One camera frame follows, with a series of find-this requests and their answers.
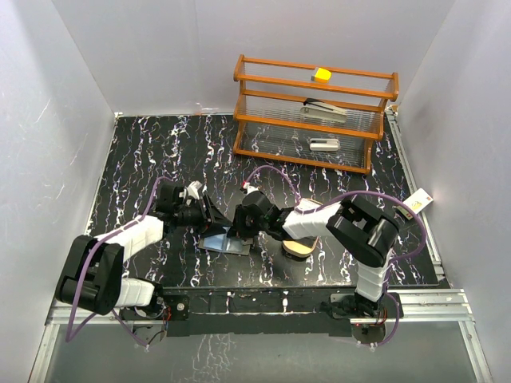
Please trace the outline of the grey card holder wallet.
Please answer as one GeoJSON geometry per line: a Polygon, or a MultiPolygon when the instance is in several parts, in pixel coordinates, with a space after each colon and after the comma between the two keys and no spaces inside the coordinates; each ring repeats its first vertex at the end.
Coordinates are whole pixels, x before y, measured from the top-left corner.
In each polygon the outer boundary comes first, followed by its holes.
{"type": "Polygon", "coordinates": [[[243,239],[228,236],[229,227],[216,227],[200,235],[199,248],[233,255],[249,255],[253,238],[243,239]]]}

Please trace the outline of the oval wooden tray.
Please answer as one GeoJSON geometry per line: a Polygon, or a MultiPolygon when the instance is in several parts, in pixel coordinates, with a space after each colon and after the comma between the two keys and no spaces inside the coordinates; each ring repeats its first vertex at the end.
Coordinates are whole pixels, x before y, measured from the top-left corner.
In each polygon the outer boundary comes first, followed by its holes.
{"type": "Polygon", "coordinates": [[[283,249],[300,259],[307,258],[315,249],[318,237],[327,232],[318,212],[305,215],[295,210],[284,220],[283,230],[291,237],[283,241],[283,249]]]}

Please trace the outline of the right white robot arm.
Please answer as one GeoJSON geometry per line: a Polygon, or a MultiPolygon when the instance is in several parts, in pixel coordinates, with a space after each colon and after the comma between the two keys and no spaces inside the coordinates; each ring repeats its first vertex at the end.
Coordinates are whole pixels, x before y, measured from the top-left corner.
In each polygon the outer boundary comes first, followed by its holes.
{"type": "Polygon", "coordinates": [[[385,305],[384,282],[389,253],[398,237],[396,220],[361,195],[329,205],[277,207],[261,191],[236,206],[228,236],[250,239],[260,232],[279,241],[332,237],[358,263],[354,294],[332,303],[341,314],[374,317],[385,305]]]}

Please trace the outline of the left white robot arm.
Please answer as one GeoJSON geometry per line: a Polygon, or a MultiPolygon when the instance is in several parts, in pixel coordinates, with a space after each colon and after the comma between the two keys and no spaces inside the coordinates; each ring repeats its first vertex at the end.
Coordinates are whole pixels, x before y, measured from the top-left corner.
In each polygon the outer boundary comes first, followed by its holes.
{"type": "Polygon", "coordinates": [[[159,243],[178,227],[190,227],[203,237],[223,235],[232,226],[202,184],[175,186],[164,178],[153,188],[144,212],[127,224],[96,237],[79,235],[72,242],[55,298],[74,308],[105,315],[121,307],[137,307],[147,318],[164,311],[156,284],[123,276],[124,263],[146,247],[159,243]]]}

